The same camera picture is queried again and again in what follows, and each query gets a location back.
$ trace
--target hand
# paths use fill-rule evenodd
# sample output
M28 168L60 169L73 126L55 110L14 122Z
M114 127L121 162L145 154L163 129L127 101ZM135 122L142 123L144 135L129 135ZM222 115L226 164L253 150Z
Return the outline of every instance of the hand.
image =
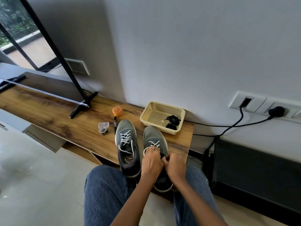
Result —
M148 178L153 179L155 183L164 167L160 158L159 148L155 146L147 148L142 159L141 177L148 176Z
M186 165L181 155L169 153L161 161L164 164L169 179L175 186L186 181Z

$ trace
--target leg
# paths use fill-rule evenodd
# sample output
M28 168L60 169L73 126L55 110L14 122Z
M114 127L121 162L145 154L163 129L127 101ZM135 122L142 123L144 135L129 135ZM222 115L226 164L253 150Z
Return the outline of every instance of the leg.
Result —
M186 170L186 180L192 189L202 198L207 205L220 217L216 202L208 186L208 180L204 173L197 167L188 166ZM183 196L178 192L174 194L175 220L177 225L195 225L197 222Z
M133 190L122 171L105 165L93 168L85 183L84 225L110 225Z

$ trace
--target round orange plastic container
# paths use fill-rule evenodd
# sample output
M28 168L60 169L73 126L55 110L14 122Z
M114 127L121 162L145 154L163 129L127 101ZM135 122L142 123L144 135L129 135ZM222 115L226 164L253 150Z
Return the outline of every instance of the round orange plastic container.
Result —
M121 117L122 114L123 114L123 110L120 106L115 106L113 109L112 109L112 112L113 112L113 115L115 117Z

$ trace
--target basket rim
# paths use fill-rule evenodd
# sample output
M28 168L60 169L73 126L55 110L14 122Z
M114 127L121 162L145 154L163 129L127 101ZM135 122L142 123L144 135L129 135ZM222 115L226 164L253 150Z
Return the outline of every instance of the basket rim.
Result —
M142 112L142 114L141 114L141 116L140 116L140 121L141 121L142 123L150 124L151 126L154 126L154 127L157 127L157 128L162 128L162 129L165 129L165 130L167 130L167 131L172 131L172 132L174 132L174 133L179 132L179 131L181 130L181 128L182 128L182 124L183 124L183 122L184 122L184 118L182 118L182 120L180 121L180 123L179 123L179 129L178 129L178 130L172 130L172 129L169 129L169 128L166 128L166 127L163 127L163 126L160 126L160 125L157 125L157 124L153 124L153 123L147 122L147 121L145 121L145 120L142 119L142 117L143 117L143 115L144 115L144 113L145 113L147 107L148 107L148 106L150 105L150 103L152 103L152 102L155 102L155 103L159 103L159 104L162 104L162 105L167 105L167 106L171 106L171 107L174 107L174 108L181 109L181 110L183 110L183 112L184 112L184 117L185 117L186 111L185 111L185 109L183 109L183 108L180 108L180 107L177 107L177 106L173 106L173 105L168 105L168 104L161 103L161 102L151 101L151 102L149 102L149 103L147 104L147 106L145 106L145 108L144 108L144 110L143 110L143 112Z

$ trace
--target wooden tabletop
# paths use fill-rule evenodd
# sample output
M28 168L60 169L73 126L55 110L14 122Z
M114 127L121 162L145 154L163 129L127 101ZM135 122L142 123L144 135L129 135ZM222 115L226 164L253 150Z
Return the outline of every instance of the wooden tabletop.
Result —
M90 108L70 119L69 115L76 107L76 104L72 102L20 86L14 86L0 94L1 109L119 164L112 114L114 106L121 106L124 111L123 115L117 118L117 123L123 119L128 119L135 126L138 147L142 152L144 150L142 136L145 129L140 121L142 108L96 96L92 100ZM110 123L107 135L99 134L99 122ZM163 133L167 140L168 151L177 152L183 155L186 160L193 130L194 125L192 123L183 122L181 130L176 135Z

